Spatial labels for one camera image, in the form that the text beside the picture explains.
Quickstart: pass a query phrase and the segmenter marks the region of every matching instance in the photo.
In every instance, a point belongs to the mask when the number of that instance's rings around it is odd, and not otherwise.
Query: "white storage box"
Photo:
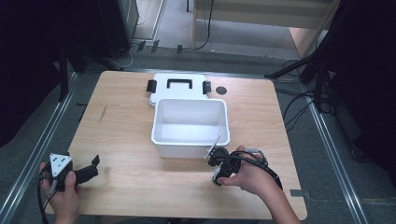
[[[215,143],[230,142],[227,105],[219,99],[161,99],[155,107],[151,140],[162,157],[203,158]]]
[[[166,99],[207,99],[203,84],[204,75],[157,73],[153,79],[156,83],[151,87],[149,103],[155,106],[162,98]]]

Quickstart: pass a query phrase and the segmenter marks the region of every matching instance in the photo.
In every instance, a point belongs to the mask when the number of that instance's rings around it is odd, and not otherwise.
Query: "hand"
[[[244,149],[244,146],[239,146],[236,151],[243,151]],[[247,153],[242,153],[242,157],[256,159],[252,158]],[[241,161],[238,174],[231,177],[220,177],[218,182],[225,186],[238,186],[242,190],[259,196],[263,193],[281,190],[277,186],[275,180],[267,172],[246,161]]]
[[[40,164],[40,171],[44,168],[46,163]],[[77,223],[79,216],[79,200],[78,193],[80,186],[75,188],[76,174],[70,171],[64,181],[64,192],[56,192],[55,195],[49,200],[49,204],[53,208],[56,214],[56,222],[62,224]],[[41,184],[46,198],[50,197],[50,182],[48,179],[44,179]]]
[[[245,147],[239,146],[236,150],[243,151]],[[245,158],[252,158],[247,153],[242,153]],[[261,168],[241,161],[238,174],[231,177],[220,177],[218,182],[225,186],[238,186],[252,194],[258,195],[267,205],[275,223],[301,223],[291,208],[283,190],[277,186],[275,180]]]

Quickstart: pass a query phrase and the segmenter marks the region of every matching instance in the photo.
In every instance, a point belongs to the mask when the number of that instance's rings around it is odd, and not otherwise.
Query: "wooden table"
[[[104,72],[92,94],[69,152],[74,168],[99,154],[99,176],[83,184],[80,213],[138,217],[209,217],[270,219],[259,197],[238,187],[217,187],[214,170],[201,159],[165,159],[150,140],[154,108],[146,92],[152,74]],[[290,145],[269,80],[207,77],[210,98],[228,106],[231,142],[263,151],[299,219],[306,218]]]
[[[194,1],[193,48],[196,21],[209,19],[211,2]],[[305,57],[332,21],[339,3],[340,0],[221,0],[214,1],[212,20],[289,27],[300,56]]]

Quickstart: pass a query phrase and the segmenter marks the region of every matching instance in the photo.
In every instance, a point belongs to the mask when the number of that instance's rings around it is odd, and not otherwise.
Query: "metal frame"
[[[25,163],[21,170],[20,175],[15,181],[14,185],[6,198],[3,207],[0,210],[0,220],[2,224],[9,223],[32,180],[34,174],[37,172],[38,164],[41,162],[42,157],[50,143],[50,140],[55,133],[58,124],[64,116],[64,112],[70,103],[70,99],[73,96],[76,83],[78,82],[78,76],[76,73],[70,77],[69,87],[70,91],[64,97],[64,100],[57,104],[46,128],[38,139],[35,148],[33,149],[29,159]]]
[[[361,200],[359,199],[347,170],[344,167],[340,156],[338,155],[337,148],[332,140],[332,136],[327,128],[324,118],[321,114],[319,114],[315,105],[310,104],[309,108],[311,110],[312,117],[317,124],[319,134],[322,138],[324,146],[326,147],[327,154],[329,156],[330,162],[332,163],[332,168],[334,169],[341,190],[344,193],[344,197],[346,198],[346,203],[349,207],[353,220],[355,223],[369,223],[361,206]]]

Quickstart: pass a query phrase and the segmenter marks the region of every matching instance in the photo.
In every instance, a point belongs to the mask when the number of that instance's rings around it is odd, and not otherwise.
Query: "black cable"
[[[277,89],[277,88],[275,88],[275,91],[276,92],[280,92],[280,93],[284,93],[284,94],[287,94],[287,95],[302,95],[302,94],[304,94],[304,93],[301,93],[301,92],[298,92],[298,91],[288,91],[288,90],[282,90],[282,89]],[[306,94],[304,94],[302,96],[312,97],[312,94],[306,93]]]
[[[38,207],[40,208],[41,222],[43,224],[49,224],[49,221],[47,220],[45,207],[43,206],[43,200],[41,199],[41,184],[43,183],[43,179],[45,179],[43,174],[47,171],[49,166],[50,166],[50,164],[47,163],[46,166],[43,169],[41,169],[40,174],[38,175],[38,183],[37,183]]]
[[[49,204],[50,200],[55,196],[55,194],[58,192],[58,190],[55,190],[55,192],[49,197],[49,199],[46,201],[46,204],[44,204],[44,210],[46,210],[47,205]]]
[[[297,114],[294,116],[294,118],[290,119],[287,123],[285,123],[285,126],[288,125],[292,120],[295,119],[293,125],[291,125],[291,127],[289,127],[286,132],[290,131],[291,129],[294,128],[294,126],[296,125],[298,119],[303,115],[303,113],[305,112],[305,110],[312,104],[312,102],[309,102],[309,104],[305,105],[303,107],[303,109],[301,109],[299,112],[297,112]]]
[[[305,92],[303,92],[303,93],[298,94],[296,97],[294,97],[294,98],[290,101],[290,103],[288,104],[288,106],[286,107],[285,111],[283,112],[282,118],[285,119],[286,114],[287,114],[287,112],[288,112],[288,110],[289,110],[291,104],[292,104],[294,101],[296,101],[298,98],[300,98],[300,97],[302,97],[302,96],[305,96],[305,95],[306,95],[307,93],[309,93],[309,92],[312,92],[312,91],[305,91]]]
[[[210,13],[209,13],[209,22],[207,24],[207,38],[206,38],[206,41],[201,47],[196,48],[194,50],[202,49],[206,45],[207,41],[209,41],[209,37],[210,37],[210,22],[212,21],[212,11],[213,11],[213,3],[214,2],[215,2],[215,0],[212,0],[212,3],[210,4]]]
[[[232,153],[230,154],[230,156],[242,154],[242,152],[243,152],[243,153],[247,153],[248,155],[252,156],[253,158],[256,158],[256,157],[254,156],[253,153],[247,152],[247,151],[234,151],[234,152],[232,152]]]
[[[244,158],[244,157],[241,157],[241,156],[232,156],[232,155],[229,155],[229,156],[215,156],[215,157],[213,157],[213,159],[214,160],[215,159],[237,159],[237,160],[240,160],[240,161],[246,161],[246,162],[248,162],[248,163],[250,163],[252,165],[256,165],[256,164],[252,163],[250,160],[247,160],[247,158]]]

